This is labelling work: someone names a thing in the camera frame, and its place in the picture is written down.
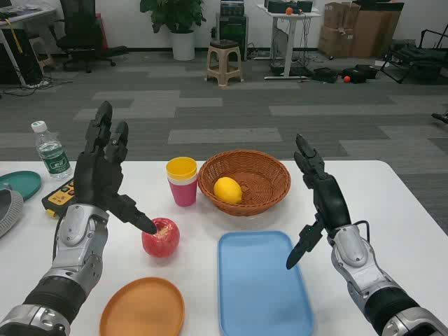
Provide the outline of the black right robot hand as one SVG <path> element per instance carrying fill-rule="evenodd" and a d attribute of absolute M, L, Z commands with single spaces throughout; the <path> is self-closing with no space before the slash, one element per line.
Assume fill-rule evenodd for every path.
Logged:
<path fill-rule="evenodd" d="M 296 165 L 303 174 L 303 181 L 313 191 L 316 208 L 315 222 L 306 225 L 299 233 L 299 242 L 290 252 L 286 268 L 293 268 L 306 252 L 312 251 L 322 238 L 322 231 L 333 234 L 337 229 L 351 224 L 347 203 L 335 177 L 325 171 L 325 162 L 317 150 L 300 134 L 296 136 Z"/>

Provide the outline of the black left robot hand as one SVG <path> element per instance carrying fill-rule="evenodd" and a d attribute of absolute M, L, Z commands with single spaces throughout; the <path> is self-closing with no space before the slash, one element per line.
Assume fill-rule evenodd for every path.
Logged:
<path fill-rule="evenodd" d="M 123 182 L 121 164 L 127 157 L 129 127 L 120 121 L 112 132 L 112 117 L 113 107 L 104 101 L 87 128 L 85 149 L 78 156 L 74 173 L 77 200 L 110 211 L 120 221 L 154 235 L 154 222 L 137 209 L 131 197 L 118 193 Z"/>

